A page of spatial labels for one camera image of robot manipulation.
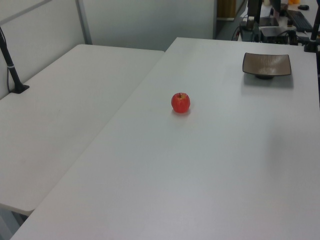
brown plate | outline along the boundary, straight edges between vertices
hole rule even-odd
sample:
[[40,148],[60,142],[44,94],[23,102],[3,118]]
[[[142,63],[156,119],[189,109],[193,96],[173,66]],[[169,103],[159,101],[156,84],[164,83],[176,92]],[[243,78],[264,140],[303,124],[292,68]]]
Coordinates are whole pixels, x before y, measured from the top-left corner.
[[272,79],[275,76],[291,75],[289,55],[264,55],[246,52],[242,71],[260,79]]

monitor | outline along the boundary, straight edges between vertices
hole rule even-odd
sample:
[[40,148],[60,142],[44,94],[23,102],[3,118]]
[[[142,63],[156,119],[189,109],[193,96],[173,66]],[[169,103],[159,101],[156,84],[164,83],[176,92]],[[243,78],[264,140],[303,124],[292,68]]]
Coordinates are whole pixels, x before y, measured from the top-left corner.
[[276,10],[278,13],[281,11],[281,0],[270,0],[270,3],[272,4],[272,7],[274,10]]
[[248,0],[248,19],[246,22],[246,28],[252,30],[254,28],[254,23],[260,22],[260,12],[261,12],[262,0]]

red apple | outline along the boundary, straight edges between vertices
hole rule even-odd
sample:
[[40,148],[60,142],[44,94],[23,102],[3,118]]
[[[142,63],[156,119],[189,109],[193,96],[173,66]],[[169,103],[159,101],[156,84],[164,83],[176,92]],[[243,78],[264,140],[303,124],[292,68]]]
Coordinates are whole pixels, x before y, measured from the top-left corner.
[[190,98],[186,93],[176,93],[171,99],[171,105],[176,113],[186,113],[190,107]]

electronic equipment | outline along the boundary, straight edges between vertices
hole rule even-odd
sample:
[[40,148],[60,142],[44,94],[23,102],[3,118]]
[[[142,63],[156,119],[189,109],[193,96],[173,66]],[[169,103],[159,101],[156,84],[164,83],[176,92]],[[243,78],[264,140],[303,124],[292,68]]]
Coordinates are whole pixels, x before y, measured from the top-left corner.
[[300,11],[287,10],[287,17],[293,21],[293,25],[296,27],[297,32],[304,33],[305,31],[311,33],[313,27]]
[[300,5],[300,6],[298,6],[298,9],[307,11],[307,10],[309,10],[309,6],[308,5]]

black cable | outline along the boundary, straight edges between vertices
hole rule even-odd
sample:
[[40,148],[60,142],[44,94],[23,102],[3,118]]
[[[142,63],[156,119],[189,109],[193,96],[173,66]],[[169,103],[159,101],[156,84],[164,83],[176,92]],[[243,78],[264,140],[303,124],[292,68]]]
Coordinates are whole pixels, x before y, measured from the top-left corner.
[[244,15],[244,17],[242,18],[242,22],[245,20],[246,16],[248,16],[248,14]]
[[6,87],[8,88],[8,92],[11,93],[9,88],[9,68],[6,68]]
[[302,46],[303,46],[303,45],[306,45],[306,44],[308,43],[308,42],[306,42],[304,39],[302,39],[300,36],[298,36],[298,35],[296,35],[296,36],[297,36],[298,39],[301,40]]
[[4,42],[5,42],[5,43],[7,43],[7,40],[6,40],[5,34],[4,34],[4,32],[2,31],[1,26],[0,26],[0,34],[2,34],[3,39],[4,39]]
[[292,31],[292,30],[285,30],[285,31],[279,33],[277,36],[275,36],[273,43],[274,43],[274,44],[276,43],[277,37],[281,36],[281,35],[284,34],[284,33],[288,33],[288,32],[290,32],[290,31]]
[[[4,32],[2,31],[1,26],[0,26],[0,34],[3,36],[4,42],[7,43],[5,34],[4,34]],[[6,87],[7,87],[7,89],[8,89],[8,92],[11,93],[11,92],[10,92],[10,88],[9,88],[9,68],[8,68],[8,67],[6,68]]]
[[234,32],[233,32],[233,34],[232,34],[231,41],[234,40],[235,33],[236,33],[236,31],[237,31],[239,28],[240,28],[240,26],[238,26],[238,27],[234,30]]

